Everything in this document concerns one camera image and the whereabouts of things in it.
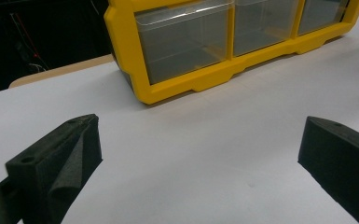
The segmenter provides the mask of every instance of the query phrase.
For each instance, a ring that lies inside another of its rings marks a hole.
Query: black object
[[[359,133],[308,117],[298,162],[359,222]]]
[[[101,161],[98,117],[66,121],[6,163],[0,223],[61,223]]]

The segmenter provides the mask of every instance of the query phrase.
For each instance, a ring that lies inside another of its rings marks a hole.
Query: cable
[[[37,68],[37,72],[40,72],[39,68],[43,69],[43,71],[46,72],[46,69],[40,64],[36,64],[36,63],[28,63],[28,64],[31,66],[35,66]]]
[[[49,68],[48,68],[48,65],[45,63],[45,61],[40,57],[40,54],[39,54],[39,52],[37,51],[37,48],[36,48],[36,46],[34,45],[33,40],[31,39],[31,37],[29,36],[27,30],[25,29],[25,26],[24,26],[24,24],[22,23],[22,20],[21,20],[19,14],[18,14],[18,13],[10,13],[10,16],[11,16],[11,18],[12,18],[14,24],[16,25],[17,30],[19,31],[19,34],[20,34],[20,36],[21,36],[21,39],[22,39],[22,42],[24,43],[24,45],[27,47],[27,49],[29,49],[29,50],[33,53],[33,55],[34,55],[35,58],[39,59],[40,62],[41,62],[43,65],[45,65],[45,67],[46,67],[47,69],[49,69]],[[21,26],[23,32],[25,33],[25,35],[26,35],[26,37],[27,37],[27,39],[28,39],[28,42],[31,44],[32,48],[27,44],[27,41],[25,41],[25,39],[24,39],[24,37],[23,37],[23,34],[22,34],[22,31],[20,30],[19,24],[20,24],[20,26]]]

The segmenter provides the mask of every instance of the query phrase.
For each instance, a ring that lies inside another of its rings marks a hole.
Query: clear plastic drawer
[[[234,55],[239,56],[290,38],[297,0],[237,0]]]
[[[136,14],[150,84],[224,61],[233,0],[205,0]]]

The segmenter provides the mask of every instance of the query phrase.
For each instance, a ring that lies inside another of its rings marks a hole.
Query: table
[[[104,161],[63,223],[356,223],[297,154],[307,116],[359,132],[359,21],[320,49],[156,105],[115,63],[0,91],[0,181],[6,161],[89,113]]]

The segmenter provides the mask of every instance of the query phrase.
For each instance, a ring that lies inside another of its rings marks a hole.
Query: plastic storage bin
[[[298,34],[339,23],[347,4],[348,0],[306,0]]]
[[[237,0],[234,55],[282,42],[290,37],[297,0]]]
[[[235,8],[233,1],[109,0],[104,19],[117,64],[140,101],[204,91],[255,64],[318,49],[349,32],[359,17],[359,0],[319,0],[326,7],[321,19],[339,22],[305,34],[317,0],[236,0]],[[345,13],[337,16],[341,5]]]
[[[201,1],[136,14],[150,84],[226,59],[232,1]]]

